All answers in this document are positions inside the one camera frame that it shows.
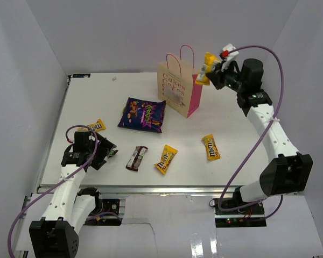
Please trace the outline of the yellow snack bar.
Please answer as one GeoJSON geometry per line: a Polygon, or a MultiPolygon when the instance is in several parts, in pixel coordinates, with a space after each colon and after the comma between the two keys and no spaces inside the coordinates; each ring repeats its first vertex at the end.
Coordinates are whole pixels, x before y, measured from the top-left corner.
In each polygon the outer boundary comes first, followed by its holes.
{"type": "Polygon", "coordinates": [[[211,73],[216,65],[221,63],[221,61],[212,53],[207,52],[205,54],[205,61],[201,67],[201,71],[198,73],[196,77],[196,84],[198,85],[210,85],[210,79],[207,77],[207,73],[211,73]]]}

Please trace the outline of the purple Krokant snack bag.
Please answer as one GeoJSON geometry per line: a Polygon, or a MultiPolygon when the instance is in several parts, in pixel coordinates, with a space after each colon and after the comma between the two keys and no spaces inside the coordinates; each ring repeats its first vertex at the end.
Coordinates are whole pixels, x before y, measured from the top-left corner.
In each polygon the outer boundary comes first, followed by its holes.
{"type": "Polygon", "coordinates": [[[129,97],[118,127],[162,133],[166,101],[153,102],[129,97]]]}

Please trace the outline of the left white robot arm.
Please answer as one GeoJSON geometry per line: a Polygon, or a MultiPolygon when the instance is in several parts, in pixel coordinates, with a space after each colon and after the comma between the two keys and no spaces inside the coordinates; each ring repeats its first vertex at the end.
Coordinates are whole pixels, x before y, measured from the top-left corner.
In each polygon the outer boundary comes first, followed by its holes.
{"type": "Polygon", "coordinates": [[[103,201],[96,188],[80,188],[87,169],[99,170],[117,152],[116,145],[99,134],[76,131],[74,141],[64,151],[60,185],[29,234],[36,257],[76,257],[79,231],[91,214],[102,211],[103,201]]]}

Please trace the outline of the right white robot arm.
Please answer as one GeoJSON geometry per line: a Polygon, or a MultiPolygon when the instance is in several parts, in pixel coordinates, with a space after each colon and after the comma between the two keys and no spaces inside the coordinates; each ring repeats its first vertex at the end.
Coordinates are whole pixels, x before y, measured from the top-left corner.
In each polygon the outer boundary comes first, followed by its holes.
{"type": "Polygon", "coordinates": [[[217,208],[222,212],[245,214],[271,196],[304,191],[313,166],[311,156],[293,145],[275,117],[272,100],[261,88],[263,73],[258,59],[244,60],[241,70],[236,61],[214,61],[206,73],[216,89],[236,92],[237,103],[257,131],[269,162],[255,182],[237,187],[230,199],[219,199],[217,208]]]}

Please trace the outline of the beige pink paper bag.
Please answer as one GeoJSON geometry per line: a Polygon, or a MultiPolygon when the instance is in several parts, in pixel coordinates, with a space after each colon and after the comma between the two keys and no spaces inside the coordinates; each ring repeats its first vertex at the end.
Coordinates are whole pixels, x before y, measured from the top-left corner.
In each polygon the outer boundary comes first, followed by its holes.
{"type": "Polygon", "coordinates": [[[157,65],[158,99],[188,118],[200,106],[202,85],[196,83],[199,72],[194,56],[188,61],[181,53],[167,53],[165,61],[157,65]]]}

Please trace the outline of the purple M&M's pack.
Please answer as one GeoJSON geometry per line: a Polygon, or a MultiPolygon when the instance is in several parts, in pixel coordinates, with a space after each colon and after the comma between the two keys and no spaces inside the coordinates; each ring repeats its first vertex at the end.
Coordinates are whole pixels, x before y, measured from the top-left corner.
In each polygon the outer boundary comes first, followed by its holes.
{"type": "Polygon", "coordinates": [[[111,158],[113,156],[116,155],[116,153],[118,152],[118,149],[113,149],[108,153],[108,158],[111,158]]]}

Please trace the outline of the yellow M&M's pack left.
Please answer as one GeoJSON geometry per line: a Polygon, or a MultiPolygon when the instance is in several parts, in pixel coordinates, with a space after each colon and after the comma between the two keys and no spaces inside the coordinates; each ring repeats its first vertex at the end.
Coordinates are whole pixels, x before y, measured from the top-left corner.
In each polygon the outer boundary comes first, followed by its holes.
{"type": "Polygon", "coordinates": [[[100,132],[106,129],[106,126],[104,124],[104,122],[102,121],[102,119],[98,119],[97,122],[93,123],[93,124],[89,124],[86,127],[79,127],[78,131],[88,131],[91,128],[93,131],[95,132],[100,132]]]}

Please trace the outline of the yellow m&m's pack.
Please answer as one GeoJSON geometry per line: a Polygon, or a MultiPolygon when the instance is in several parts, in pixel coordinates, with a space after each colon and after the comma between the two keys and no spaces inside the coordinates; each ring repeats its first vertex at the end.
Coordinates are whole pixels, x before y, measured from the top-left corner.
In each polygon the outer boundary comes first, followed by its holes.
{"type": "Polygon", "coordinates": [[[207,159],[210,161],[221,158],[220,153],[216,147],[215,140],[212,134],[206,135],[202,138],[202,142],[206,148],[207,159]]]}
{"type": "Polygon", "coordinates": [[[178,151],[169,146],[165,145],[163,148],[163,153],[160,158],[160,161],[158,163],[155,163],[155,167],[163,174],[165,175],[172,160],[174,159],[175,155],[178,153],[178,151]]]}
{"type": "Polygon", "coordinates": [[[86,127],[79,127],[78,131],[88,131],[91,128],[93,131],[95,132],[100,132],[106,129],[106,126],[104,124],[104,122],[102,121],[102,119],[98,119],[97,122],[93,123],[93,124],[89,124],[86,127]]]}

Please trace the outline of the brown chocolate bar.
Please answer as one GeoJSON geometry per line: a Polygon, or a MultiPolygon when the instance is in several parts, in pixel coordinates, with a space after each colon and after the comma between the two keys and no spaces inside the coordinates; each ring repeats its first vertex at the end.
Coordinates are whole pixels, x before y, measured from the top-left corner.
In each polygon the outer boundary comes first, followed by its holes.
{"type": "Polygon", "coordinates": [[[146,146],[136,146],[130,160],[125,168],[131,171],[138,171],[145,152],[148,150],[146,146]]]}

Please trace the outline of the yellow M&M's pack centre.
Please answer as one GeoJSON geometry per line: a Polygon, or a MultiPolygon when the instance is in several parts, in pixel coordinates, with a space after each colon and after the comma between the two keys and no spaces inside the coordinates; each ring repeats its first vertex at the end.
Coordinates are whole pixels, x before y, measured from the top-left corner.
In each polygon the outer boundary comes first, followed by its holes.
{"type": "Polygon", "coordinates": [[[163,148],[163,153],[160,158],[160,161],[158,163],[155,163],[155,167],[163,174],[165,175],[172,160],[174,159],[175,155],[178,153],[178,151],[169,146],[165,145],[163,148]]]}

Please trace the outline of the yellow M&M's pack right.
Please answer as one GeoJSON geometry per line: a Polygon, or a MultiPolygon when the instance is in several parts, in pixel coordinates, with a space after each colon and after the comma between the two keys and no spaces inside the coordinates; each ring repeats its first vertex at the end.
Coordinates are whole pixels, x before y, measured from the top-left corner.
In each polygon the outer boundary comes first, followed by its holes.
{"type": "Polygon", "coordinates": [[[202,142],[206,148],[207,159],[210,161],[221,158],[220,153],[216,147],[215,140],[212,134],[206,135],[202,138],[202,142]]]}

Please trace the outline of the left blue table label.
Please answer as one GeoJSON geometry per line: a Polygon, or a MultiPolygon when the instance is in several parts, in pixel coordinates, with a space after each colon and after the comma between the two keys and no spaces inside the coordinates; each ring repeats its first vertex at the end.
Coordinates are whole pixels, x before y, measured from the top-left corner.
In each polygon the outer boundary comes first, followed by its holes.
{"type": "Polygon", "coordinates": [[[71,76],[71,78],[90,78],[90,77],[91,77],[90,73],[77,73],[71,76]]]}

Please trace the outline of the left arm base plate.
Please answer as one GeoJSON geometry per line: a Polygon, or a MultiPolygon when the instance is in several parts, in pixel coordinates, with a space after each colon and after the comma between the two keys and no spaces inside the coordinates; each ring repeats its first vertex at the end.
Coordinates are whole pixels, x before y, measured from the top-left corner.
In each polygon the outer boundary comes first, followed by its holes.
{"type": "Polygon", "coordinates": [[[85,225],[87,226],[120,226],[120,200],[119,199],[100,199],[101,206],[90,213],[85,225]]]}

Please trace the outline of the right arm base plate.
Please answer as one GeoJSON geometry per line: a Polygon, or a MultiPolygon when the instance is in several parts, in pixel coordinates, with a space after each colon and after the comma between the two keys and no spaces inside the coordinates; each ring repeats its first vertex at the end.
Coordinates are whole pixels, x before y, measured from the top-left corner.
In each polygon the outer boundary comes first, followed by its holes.
{"type": "Polygon", "coordinates": [[[213,198],[208,205],[215,213],[216,228],[266,227],[265,212],[262,203],[243,210],[223,212],[218,209],[218,198],[213,198]]]}

